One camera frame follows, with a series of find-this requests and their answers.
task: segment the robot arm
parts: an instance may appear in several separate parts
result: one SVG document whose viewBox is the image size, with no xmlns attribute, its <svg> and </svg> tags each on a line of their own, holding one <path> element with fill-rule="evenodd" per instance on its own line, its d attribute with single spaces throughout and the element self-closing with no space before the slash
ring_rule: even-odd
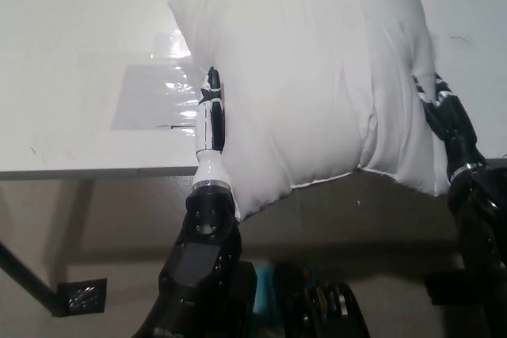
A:
<svg viewBox="0 0 507 338">
<path fill-rule="evenodd" d="M 181 232 L 158 278 L 158 298 L 134 338 L 204 337 L 226 302 L 242 251 L 222 164 L 225 119 L 219 73 L 209 70 L 196 122 L 199 167 Z"/>
<path fill-rule="evenodd" d="M 481 301 L 492 338 L 507 336 L 507 169 L 479 153 L 459 98 L 436 75 L 436 102 L 417 85 L 426 120 L 444 141 L 451 181 L 448 206 L 458 227 L 465 271 Z"/>
</svg>

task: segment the plastic sheet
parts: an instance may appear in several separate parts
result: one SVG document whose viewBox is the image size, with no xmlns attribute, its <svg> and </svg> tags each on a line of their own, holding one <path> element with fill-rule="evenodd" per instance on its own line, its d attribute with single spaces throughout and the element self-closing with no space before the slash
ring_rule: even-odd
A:
<svg viewBox="0 0 507 338">
<path fill-rule="evenodd" d="M 201 78 L 180 31 L 160 33 L 148 62 L 127 66 L 112 129 L 193 134 Z"/>
</svg>

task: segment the floor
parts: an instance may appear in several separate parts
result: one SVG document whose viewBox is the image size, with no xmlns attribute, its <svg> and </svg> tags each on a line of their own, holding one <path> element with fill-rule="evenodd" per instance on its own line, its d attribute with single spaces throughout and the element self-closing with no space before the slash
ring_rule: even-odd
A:
<svg viewBox="0 0 507 338">
<path fill-rule="evenodd" d="M 107 277 L 104 314 L 53 318 L 0 273 L 0 337 L 129 337 L 157 294 L 189 177 L 0 185 L 0 239 L 53 286 Z M 484 337 L 477 308 L 432 306 L 421 277 L 459 263 L 443 199 L 372 174 L 294 192 L 242 224 L 243 257 L 345 280 L 372 338 Z"/>
</svg>

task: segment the white pillow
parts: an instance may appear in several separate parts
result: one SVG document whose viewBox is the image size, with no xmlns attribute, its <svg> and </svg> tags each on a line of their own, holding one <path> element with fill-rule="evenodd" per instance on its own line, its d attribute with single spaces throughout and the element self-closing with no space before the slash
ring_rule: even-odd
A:
<svg viewBox="0 0 507 338">
<path fill-rule="evenodd" d="M 438 195 L 444 147 L 413 76 L 434 94 L 421 0 L 170 0 L 203 77 L 224 87 L 238 218 L 364 169 Z"/>
</svg>

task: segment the table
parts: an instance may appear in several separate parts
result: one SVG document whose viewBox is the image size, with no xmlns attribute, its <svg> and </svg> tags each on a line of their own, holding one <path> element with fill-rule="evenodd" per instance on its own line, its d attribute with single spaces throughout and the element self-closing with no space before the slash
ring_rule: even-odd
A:
<svg viewBox="0 0 507 338">
<path fill-rule="evenodd" d="M 167 37 L 177 26 L 166 2 L 0 1 L 0 179 L 193 173 L 192 133 L 112 129 L 127 69 L 173 59 Z M 468 110 L 479 149 L 501 158 L 507 5 L 423 2 L 440 74 Z"/>
</svg>

